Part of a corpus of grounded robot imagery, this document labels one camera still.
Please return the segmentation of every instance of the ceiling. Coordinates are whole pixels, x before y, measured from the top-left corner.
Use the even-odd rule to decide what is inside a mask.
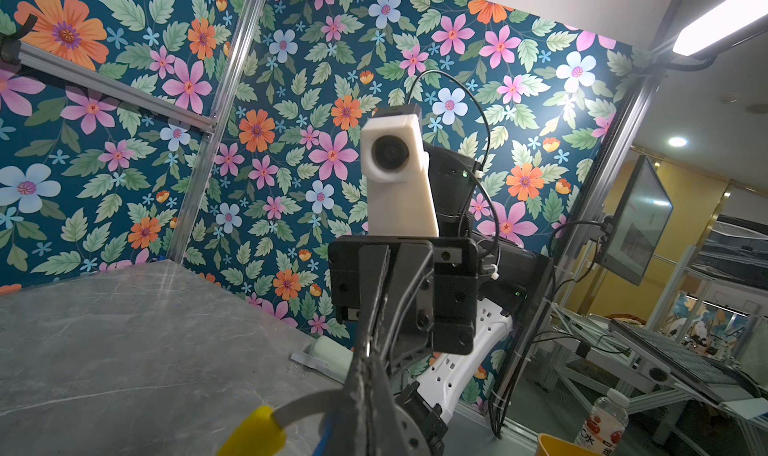
[[[722,0],[683,0],[671,34]],[[668,71],[635,139],[655,153],[710,173],[768,191],[768,115],[750,114],[751,104],[768,104],[768,34],[717,57],[702,71]],[[720,102],[722,93],[738,95]],[[672,136],[688,139],[675,148]]]

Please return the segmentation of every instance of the yellow wall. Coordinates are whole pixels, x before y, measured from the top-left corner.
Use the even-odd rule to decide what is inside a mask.
[[[605,212],[613,212],[616,209],[634,164],[635,161],[627,162],[621,168],[616,183],[606,198]],[[674,209],[659,240],[656,253],[677,261],[687,245],[698,243],[728,183],[665,162],[661,162],[658,175]],[[667,285],[672,270],[672,265],[651,259],[645,278],[639,286],[607,272],[589,312],[601,316],[631,314],[648,319]],[[567,304],[569,309],[578,310],[580,307],[598,271],[592,273],[592,276],[585,278],[574,288]]]

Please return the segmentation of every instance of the camera lens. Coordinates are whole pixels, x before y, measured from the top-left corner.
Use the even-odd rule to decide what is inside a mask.
[[[382,169],[394,171],[408,160],[408,146],[396,136],[381,136],[373,143],[373,157]]]

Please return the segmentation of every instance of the yellow object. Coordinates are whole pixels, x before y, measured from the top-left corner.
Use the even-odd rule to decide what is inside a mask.
[[[540,433],[536,456],[594,456],[594,453],[576,444],[557,439],[555,436]]]
[[[272,418],[272,408],[262,406],[235,429],[219,456],[271,456],[285,443],[286,432]]]

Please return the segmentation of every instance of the white robot part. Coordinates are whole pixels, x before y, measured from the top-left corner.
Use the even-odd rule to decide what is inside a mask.
[[[388,156],[400,159],[387,160]],[[368,178],[369,234],[438,236],[429,155],[417,114],[369,119],[360,135],[360,160]]]
[[[490,299],[478,301],[475,345],[469,355],[443,353],[430,369],[416,380],[418,393],[430,408],[440,404],[440,419],[451,421],[459,397],[472,375],[491,349],[512,331],[512,317],[502,316],[502,308]]]

